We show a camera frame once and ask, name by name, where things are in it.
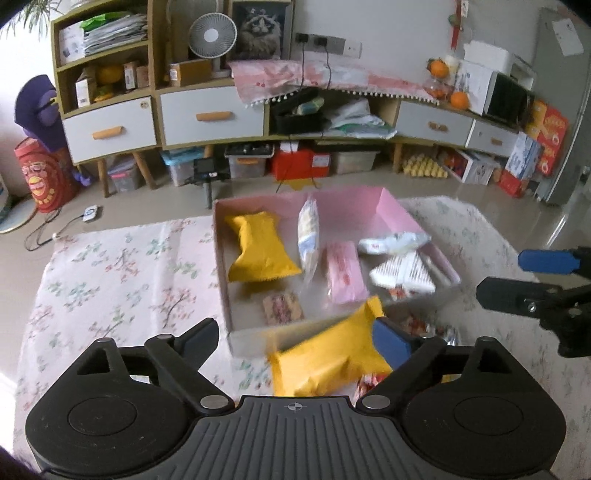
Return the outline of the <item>yellow snack bag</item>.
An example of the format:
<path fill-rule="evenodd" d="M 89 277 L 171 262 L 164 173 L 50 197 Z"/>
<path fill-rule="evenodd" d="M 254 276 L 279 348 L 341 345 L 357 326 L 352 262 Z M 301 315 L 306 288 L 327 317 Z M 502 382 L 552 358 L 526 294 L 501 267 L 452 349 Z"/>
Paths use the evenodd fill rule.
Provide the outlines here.
<path fill-rule="evenodd" d="M 373 326 L 384 316 L 378 297 L 320 334 L 269 356 L 273 394 L 325 396 L 370 374 L 390 374 L 392 367 L 373 342 Z"/>
<path fill-rule="evenodd" d="M 240 254 L 228 269 L 229 282 L 274 281 L 303 271 L 287 254 L 277 233 L 279 218 L 270 212 L 228 216 L 225 223 L 236 235 Z"/>

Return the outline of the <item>red snack packet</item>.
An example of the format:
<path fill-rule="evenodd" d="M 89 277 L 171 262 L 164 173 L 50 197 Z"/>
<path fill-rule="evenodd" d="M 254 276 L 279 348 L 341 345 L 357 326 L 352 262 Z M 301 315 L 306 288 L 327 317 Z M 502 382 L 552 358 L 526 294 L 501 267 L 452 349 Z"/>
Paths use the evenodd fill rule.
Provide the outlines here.
<path fill-rule="evenodd" d="M 450 346 L 460 345 L 460 336 L 457 330 L 449 325 L 440 325 L 433 322 L 426 322 L 410 315 L 401 323 L 401 328 L 408 334 L 421 338 L 439 337 Z"/>
<path fill-rule="evenodd" d="M 363 375 L 363 377 L 356 383 L 356 391 L 355 394 L 353 394 L 353 406 L 356 406 L 356 403 L 363 396 L 367 395 L 387 377 L 388 374 Z"/>

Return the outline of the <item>white triangular snack packet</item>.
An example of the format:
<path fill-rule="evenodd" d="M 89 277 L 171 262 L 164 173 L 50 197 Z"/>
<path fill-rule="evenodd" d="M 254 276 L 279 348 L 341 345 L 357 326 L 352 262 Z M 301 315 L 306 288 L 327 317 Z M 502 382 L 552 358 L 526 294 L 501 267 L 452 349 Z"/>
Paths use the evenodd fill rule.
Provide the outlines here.
<path fill-rule="evenodd" d="M 417 251 L 391 257 L 373 270 L 370 280 L 387 290 L 433 294 L 437 287 Z"/>

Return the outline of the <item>floral tablecloth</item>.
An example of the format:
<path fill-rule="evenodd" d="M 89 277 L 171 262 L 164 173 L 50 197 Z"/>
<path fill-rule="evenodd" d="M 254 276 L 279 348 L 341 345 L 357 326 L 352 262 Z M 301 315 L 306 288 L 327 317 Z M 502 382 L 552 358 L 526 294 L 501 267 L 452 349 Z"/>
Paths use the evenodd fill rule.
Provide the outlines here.
<path fill-rule="evenodd" d="M 475 297 L 488 277 L 524 279 L 516 251 L 473 205 L 448 197 L 410 198 L 404 207 L 431 233 L 461 278 L 459 294 L 429 315 L 464 342 L 488 335 L 528 369 L 560 406 L 564 444 L 553 466 L 562 479 L 590 475 L 590 362 L 558 354 L 558 342 L 532 319 L 489 312 Z M 25 328 L 18 366 L 14 452 L 34 458 L 26 417 L 94 340 L 140 345 L 180 334 L 201 319 L 221 319 L 209 217 L 68 236 L 56 244 Z"/>

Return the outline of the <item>pink snack packet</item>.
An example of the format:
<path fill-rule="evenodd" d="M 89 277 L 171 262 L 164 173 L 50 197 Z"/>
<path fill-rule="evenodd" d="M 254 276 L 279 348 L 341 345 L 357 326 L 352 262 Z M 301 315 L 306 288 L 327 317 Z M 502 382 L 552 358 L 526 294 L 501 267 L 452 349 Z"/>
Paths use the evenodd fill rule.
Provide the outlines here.
<path fill-rule="evenodd" d="M 365 301 L 369 297 L 353 241 L 329 243 L 325 247 L 325 269 L 332 303 L 345 305 Z"/>

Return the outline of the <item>white blue snack packet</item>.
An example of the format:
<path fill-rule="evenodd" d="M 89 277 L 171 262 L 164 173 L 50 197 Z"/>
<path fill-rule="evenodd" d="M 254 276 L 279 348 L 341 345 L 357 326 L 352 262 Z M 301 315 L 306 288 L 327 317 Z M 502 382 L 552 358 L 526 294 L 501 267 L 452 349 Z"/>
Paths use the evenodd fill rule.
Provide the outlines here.
<path fill-rule="evenodd" d="M 366 238 L 358 242 L 358 249 L 367 255 L 403 255 L 416 251 L 432 240 L 427 233 L 398 232 L 383 238 Z"/>

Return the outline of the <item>small brown biscuit packet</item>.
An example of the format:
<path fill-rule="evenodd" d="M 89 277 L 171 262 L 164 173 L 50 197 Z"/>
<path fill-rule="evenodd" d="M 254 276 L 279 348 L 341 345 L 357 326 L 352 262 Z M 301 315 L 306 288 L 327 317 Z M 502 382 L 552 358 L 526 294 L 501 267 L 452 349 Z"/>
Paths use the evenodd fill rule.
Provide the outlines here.
<path fill-rule="evenodd" d="M 293 292 L 273 293 L 263 299 L 267 325 L 287 325 L 304 319 L 304 312 Z"/>

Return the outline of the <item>yellow snack bag in box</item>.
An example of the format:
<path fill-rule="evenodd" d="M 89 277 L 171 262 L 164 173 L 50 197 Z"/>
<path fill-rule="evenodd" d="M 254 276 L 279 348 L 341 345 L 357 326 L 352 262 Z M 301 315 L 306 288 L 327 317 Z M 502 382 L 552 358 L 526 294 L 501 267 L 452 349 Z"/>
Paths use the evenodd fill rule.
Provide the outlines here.
<path fill-rule="evenodd" d="M 228 269 L 229 282 L 274 281 L 303 271 L 287 254 L 277 233 L 279 218 L 270 212 L 228 216 L 225 223 L 236 235 L 240 254 Z"/>

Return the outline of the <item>pink cardboard box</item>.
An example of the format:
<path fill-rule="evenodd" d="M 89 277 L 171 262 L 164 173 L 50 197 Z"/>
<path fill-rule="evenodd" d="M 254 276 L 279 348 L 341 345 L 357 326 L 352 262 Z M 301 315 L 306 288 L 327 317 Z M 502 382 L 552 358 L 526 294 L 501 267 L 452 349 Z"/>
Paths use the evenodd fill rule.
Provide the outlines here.
<path fill-rule="evenodd" d="M 385 188 L 219 200 L 213 207 L 230 351 L 263 357 L 317 335 L 378 297 L 447 301 L 460 276 Z"/>

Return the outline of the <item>yellow egg tray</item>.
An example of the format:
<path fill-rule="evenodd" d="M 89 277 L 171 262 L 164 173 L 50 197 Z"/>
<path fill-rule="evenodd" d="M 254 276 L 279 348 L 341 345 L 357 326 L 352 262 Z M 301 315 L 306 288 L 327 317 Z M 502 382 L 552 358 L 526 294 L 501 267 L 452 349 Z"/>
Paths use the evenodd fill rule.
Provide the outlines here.
<path fill-rule="evenodd" d="M 403 173 L 417 178 L 445 179 L 448 171 L 434 158 L 425 154 L 412 155 L 403 162 Z"/>

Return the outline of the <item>clear white snack packet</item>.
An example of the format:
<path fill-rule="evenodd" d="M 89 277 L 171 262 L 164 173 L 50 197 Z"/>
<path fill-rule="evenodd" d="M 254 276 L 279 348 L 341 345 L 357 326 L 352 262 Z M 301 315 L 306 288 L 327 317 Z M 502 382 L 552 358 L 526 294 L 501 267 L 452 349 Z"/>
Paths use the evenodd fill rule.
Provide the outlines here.
<path fill-rule="evenodd" d="M 320 218 L 315 198 L 308 197 L 297 217 L 297 250 L 304 272 L 304 282 L 314 278 L 320 259 Z"/>

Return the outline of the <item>black microwave oven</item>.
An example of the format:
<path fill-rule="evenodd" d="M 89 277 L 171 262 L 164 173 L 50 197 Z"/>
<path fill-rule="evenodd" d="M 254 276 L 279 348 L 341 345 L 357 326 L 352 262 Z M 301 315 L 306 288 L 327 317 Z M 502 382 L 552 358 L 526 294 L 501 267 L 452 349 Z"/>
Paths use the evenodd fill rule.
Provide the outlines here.
<path fill-rule="evenodd" d="M 526 126 L 535 99 L 510 76 L 466 60 L 459 63 L 455 90 L 468 95 L 472 113 L 515 128 Z"/>

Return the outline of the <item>grey refrigerator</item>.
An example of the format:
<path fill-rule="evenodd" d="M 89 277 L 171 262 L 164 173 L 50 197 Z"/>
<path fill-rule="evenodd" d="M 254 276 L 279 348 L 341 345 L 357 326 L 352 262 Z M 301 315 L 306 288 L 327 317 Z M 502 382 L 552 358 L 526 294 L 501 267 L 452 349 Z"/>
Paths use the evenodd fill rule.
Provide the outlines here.
<path fill-rule="evenodd" d="M 536 197 L 564 205 L 590 171 L 590 27 L 542 9 L 533 69 L 537 96 L 569 122 L 557 165 L 540 182 Z"/>

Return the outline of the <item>orange fruit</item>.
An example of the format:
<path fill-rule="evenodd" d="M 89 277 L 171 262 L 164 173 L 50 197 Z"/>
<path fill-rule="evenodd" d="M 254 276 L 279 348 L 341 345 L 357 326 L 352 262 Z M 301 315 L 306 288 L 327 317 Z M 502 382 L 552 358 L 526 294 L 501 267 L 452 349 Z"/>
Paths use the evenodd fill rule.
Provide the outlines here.
<path fill-rule="evenodd" d="M 441 58 L 430 59 L 427 64 L 427 69 L 431 76 L 437 79 L 447 79 L 450 75 L 450 70 L 447 63 Z"/>
<path fill-rule="evenodd" d="M 450 96 L 450 104 L 458 110 L 468 110 L 470 108 L 469 95 L 464 91 L 455 91 Z"/>

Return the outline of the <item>low tv cabinet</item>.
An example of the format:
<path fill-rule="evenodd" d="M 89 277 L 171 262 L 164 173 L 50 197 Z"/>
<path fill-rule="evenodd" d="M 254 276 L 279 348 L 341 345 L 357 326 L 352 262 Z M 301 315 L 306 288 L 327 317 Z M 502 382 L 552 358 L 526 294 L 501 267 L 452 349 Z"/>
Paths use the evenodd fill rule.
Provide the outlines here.
<path fill-rule="evenodd" d="M 413 147 L 451 147 L 507 158 L 517 140 L 515 129 L 448 103 L 372 97 L 370 111 L 397 130 L 390 140 L 396 173 L 403 171 L 403 160 Z"/>

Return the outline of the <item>red storage box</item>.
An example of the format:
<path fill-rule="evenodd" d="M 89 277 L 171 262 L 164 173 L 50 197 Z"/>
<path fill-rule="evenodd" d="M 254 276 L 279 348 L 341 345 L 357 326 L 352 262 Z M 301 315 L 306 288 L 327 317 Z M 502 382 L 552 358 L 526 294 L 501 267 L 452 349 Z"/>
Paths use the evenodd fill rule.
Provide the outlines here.
<path fill-rule="evenodd" d="M 280 150 L 271 159 L 271 173 L 277 181 L 324 178 L 329 175 L 331 155 L 311 149 Z"/>

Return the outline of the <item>red printed bag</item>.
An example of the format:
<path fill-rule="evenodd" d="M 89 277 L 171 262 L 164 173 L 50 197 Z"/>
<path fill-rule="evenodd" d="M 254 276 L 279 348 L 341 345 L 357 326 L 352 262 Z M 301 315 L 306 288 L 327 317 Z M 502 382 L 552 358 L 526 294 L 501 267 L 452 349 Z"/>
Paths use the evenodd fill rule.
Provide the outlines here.
<path fill-rule="evenodd" d="M 14 153 L 40 213 L 56 211 L 77 195 L 80 185 L 67 147 L 50 152 L 39 140 L 27 137 Z"/>

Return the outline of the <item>purple plush toy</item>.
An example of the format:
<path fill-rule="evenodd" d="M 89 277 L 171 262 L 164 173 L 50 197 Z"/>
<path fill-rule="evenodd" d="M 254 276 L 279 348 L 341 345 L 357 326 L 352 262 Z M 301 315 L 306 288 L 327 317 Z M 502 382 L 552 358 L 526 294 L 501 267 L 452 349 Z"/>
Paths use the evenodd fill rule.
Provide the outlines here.
<path fill-rule="evenodd" d="M 61 114 L 57 91 L 49 77 L 37 75 L 19 91 L 14 106 L 15 123 L 28 138 L 35 140 L 47 155 L 67 161 L 73 178 L 84 187 L 93 183 L 93 177 L 73 166 Z"/>

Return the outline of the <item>wooden cabinet with drawers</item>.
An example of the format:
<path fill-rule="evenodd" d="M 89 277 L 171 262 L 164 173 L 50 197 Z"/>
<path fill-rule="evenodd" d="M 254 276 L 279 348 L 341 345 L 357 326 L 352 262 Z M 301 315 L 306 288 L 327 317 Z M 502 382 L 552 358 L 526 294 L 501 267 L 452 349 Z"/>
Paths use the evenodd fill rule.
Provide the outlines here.
<path fill-rule="evenodd" d="M 90 1 L 51 23 L 57 103 L 72 163 L 94 163 L 101 184 L 108 183 L 106 160 L 129 154 L 149 187 L 155 185 L 145 160 L 149 150 L 260 141 L 269 134 L 269 110 L 246 107 L 229 78 L 172 86 L 168 4 L 165 1 Z M 96 15 L 124 12 L 138 16 L 141 32 L 133 40 L 68 61 L 80 42 L 81 24 Z M 96 77 L 103 67 L 122 71 L 144 66 L 146 85 L 130 89 L 124 81 L 103 100 L 77 99 L 77 82 Z"/>

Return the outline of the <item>cardboard box on cabinet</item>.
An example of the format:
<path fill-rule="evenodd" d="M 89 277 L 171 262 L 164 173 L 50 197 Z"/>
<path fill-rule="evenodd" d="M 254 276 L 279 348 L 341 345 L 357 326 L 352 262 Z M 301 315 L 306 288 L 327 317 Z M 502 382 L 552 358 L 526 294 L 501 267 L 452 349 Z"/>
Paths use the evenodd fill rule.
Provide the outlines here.
<path fill-rule="evenodd" d="M 169 65 L 169 86 L 184 87 L 211 80 L 212 65 L 207 59 L 194 59 Z"/>

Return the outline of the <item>pink floral cloth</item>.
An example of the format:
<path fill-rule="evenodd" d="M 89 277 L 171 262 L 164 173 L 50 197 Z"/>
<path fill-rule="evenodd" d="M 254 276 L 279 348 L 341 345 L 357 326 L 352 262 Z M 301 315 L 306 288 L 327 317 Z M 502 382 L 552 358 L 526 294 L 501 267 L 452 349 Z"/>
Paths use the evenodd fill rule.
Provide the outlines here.
<path fill-rule="evenodd" d="M 240 101 L 249 106 L 283 101 L 304 88 L 440 103 L 419 84 L 363 67 L 293 60 L 231 61 L 228 66 Z"/>

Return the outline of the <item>white desk fan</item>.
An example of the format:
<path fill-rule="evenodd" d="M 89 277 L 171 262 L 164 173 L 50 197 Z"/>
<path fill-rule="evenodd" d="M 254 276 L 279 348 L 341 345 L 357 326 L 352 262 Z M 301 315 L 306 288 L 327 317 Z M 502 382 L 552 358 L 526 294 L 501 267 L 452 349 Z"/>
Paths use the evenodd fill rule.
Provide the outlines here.
<path fill-rule="evenodd" d="M 189 49 L 197 57 L 211 60 L 214 79 L 230 77 L 230 70 L 221 66 L 221 58 L 232 50 L 237 39 L 235 22 L 221 12 L 198 17 L 188 32 Z"/>

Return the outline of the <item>stack of papers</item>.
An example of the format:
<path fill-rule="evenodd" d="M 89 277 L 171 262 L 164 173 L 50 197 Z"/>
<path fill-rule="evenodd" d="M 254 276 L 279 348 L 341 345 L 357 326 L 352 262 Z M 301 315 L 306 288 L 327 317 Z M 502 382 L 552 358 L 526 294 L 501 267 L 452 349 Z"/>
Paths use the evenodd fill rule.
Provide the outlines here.
<path fill-rule="evenodd" d="M 83 48 L 86 57 L 147 39 L 147 15 L 111 12 L 84 21 Z"/>

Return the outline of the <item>framed cat picture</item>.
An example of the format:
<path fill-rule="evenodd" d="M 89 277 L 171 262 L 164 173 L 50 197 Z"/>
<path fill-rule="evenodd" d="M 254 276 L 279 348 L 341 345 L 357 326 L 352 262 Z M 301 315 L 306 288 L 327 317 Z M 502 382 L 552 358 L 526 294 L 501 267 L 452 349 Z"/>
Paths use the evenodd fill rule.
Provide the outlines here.
<path fill-rule="evenodd" d="M 290 58 L 294 1 L 230 1 L 228 13 L 238 29 L 232 59 Z"/>

